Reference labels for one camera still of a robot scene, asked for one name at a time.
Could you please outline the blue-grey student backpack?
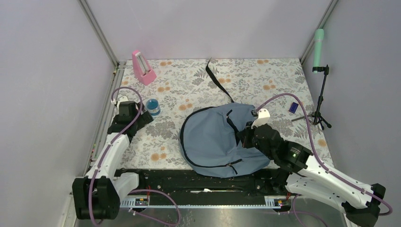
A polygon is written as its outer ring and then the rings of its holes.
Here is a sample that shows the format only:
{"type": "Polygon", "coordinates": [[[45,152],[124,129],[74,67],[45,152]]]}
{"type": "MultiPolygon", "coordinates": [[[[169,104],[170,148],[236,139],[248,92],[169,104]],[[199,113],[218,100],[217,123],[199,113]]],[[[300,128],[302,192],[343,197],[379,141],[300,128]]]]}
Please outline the blue-grey student backpack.
{"type": "Polygon", "coordinates": [[[270,159],[252,144],[255,106],[230,103],[191,113],[182,124],[181,154],[198,174],[230,178],[252,174],[270,159]]]}

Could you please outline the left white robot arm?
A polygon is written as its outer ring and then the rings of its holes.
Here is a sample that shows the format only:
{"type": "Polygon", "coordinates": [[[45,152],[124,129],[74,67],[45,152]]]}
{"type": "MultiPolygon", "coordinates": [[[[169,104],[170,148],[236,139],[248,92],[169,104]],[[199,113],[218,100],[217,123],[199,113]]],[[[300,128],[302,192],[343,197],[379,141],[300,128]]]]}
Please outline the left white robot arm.
{"type": "Polygon", "coordinates": [[[78,219],[115,219],[121,201],[133,191],[142,194],[147,182],[136,173],[114,180],[117,166],[138,130],[153,121],[143,103],[119,101],[118,114],[107,130],[106,142],[95,164],[84,177],[75,178],[72,194],[78,219]]]}

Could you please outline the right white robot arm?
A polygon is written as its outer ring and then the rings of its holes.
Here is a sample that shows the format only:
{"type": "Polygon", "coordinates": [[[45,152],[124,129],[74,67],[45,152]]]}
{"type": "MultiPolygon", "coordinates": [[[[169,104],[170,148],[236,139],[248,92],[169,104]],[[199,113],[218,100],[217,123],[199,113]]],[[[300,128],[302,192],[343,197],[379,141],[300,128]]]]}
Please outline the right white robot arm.
{"type": "Polygon", "coordinates": [[[243,148],[256,148],[279,166],[278,174],[271,180],[274,193],[289,192],[315,199],[344,213],[360,227],[376,224],[385,195],[384,186],[362,183],[319,163],[311,150],[284,140],[267,124],[252,128],[252,123],[248,122],[236,137],[243,148]]]}

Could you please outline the blue lidded round jar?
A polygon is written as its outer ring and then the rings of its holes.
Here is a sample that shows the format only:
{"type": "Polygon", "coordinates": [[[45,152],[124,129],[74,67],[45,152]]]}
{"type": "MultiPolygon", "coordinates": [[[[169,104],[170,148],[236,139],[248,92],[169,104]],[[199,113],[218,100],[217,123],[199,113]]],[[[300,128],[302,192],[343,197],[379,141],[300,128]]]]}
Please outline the blue lidded round jar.
{"type": "Polygon", "coordinates": [[[161,112],[159,102],[153,98],[146,102],[146,109],[152,116],[159,115],[161,112]]]}

